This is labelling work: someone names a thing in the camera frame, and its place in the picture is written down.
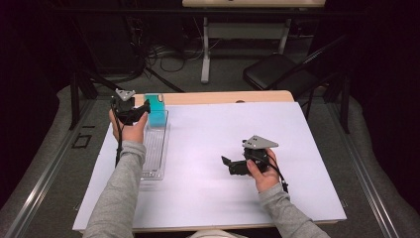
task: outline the table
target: table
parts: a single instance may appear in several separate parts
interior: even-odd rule
[[[182,0],[182,6],[192,8],[319,8],[325,0]],[[203,24],[203,67],[201,82],[209,82],[209,38],[228,39],[280,39],[278,53],[283,54],[291,19],[283,23],[209,23]]]
[[[230,176],[221,161],[221,156],[242,160],[242,140],[253,133],[279,144],[273,150],[294,204],[317,222],[346,219],[302,110],[290,93],[199,92],[163,97],[170,124],[164,179],[141,182],[135,232],[272,226],[259,204],[254,180]],[[141,95],[136,99],[143,104]],[[116,144],[111,127],[107,140]],[[114,170],[115,148],[102,147],[73,230],[86,228]]]

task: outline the clear plastic tray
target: clear plastic tray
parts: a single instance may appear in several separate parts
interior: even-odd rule
[[[162,180],[166,162],[166,149],[169,139],[168,111],[164,111],[165,123],[161,127],[146,126],[145,141],[146,162],[143,165],[142,179]]]

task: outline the dark background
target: dark background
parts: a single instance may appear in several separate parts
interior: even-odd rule
[[[101,6],[121,5],[111,0],[100,2]],[[141,72],[142,55],[130,46],[130,29],[122,17],[111,18],[106,26],[96,26],[95,21],[83,18],[73,22],[48,15],[35,1],[1,4],[0,81],[5,91],[2,93],[5,105],[1,107],[2,206],[50,128],[58,108],[55,95],[69,85],[74,66],[80,63],[99,73],[130,74]],[[83,1],[66,4],[83,4]],[[181,7],[181,1],[170,0],[143,4]],[[342,34],[352,36],[353,46],[340,55],[350,66],[351,94],[363,107],[380,165],[400,194],[419,212],[420,185],[416,176],[420,169],[419,5],[414,1],[327,0],[325,9],[367,13],[363,22],[322,20],[311,49],[318,49]],[[144,20],[151,41],[182,50],[185,35],[190,34],[189,19]],[[332,61],[325,61],[323,66],[328,68]]]

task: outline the chair leg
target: chair leg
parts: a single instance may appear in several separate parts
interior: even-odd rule
[[[309,118],[309,110],[311,110],[312,99],[314,97],[314,91],[315,91],[315,89],[312,89],[310,94],[309,94],[308,105],[306,106],[306,113],[305,113],[306,120],[308,120],[308,118]]]

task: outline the black object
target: black object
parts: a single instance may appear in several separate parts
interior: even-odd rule
[[[140,120],[145,112],[151,113],[151,104],[149,103],[149,100],[146,100],[143,106],[138,108],[134,108],[134,104],[134,97],[127,101],[123,101],[117,98],[115,101],[115,113],[118,119],[124,123],[124,125],[132,126],[134,122]]]
[[[327,76],[318,77],[311,73],[309,66],[318,62],[326,53],[342,45],[347,36],[342,36],[329,45],[319,49],[300,63],[295,63],[288,57],[273,54],[244,69],[243,79],[256,90],[288,90],[297,99],[310,92],[305,117],[309,116],[314,89],[323,83],[341,78],[339,70],[330,72]]]
[[[244,148],[244,157],[246,160],[254,161],[254,163],[256,163],[257,167],[262,173],[264,173],[267,170],[269,164],[269,157],[266,154],[265,149],[252,150],[249,148]],[[247,161],[232,162],[231,160],[223,156],[222,161],[225,166],[229,167],[229,173],[232,176],[244,176],[250,173],[247,167]]]

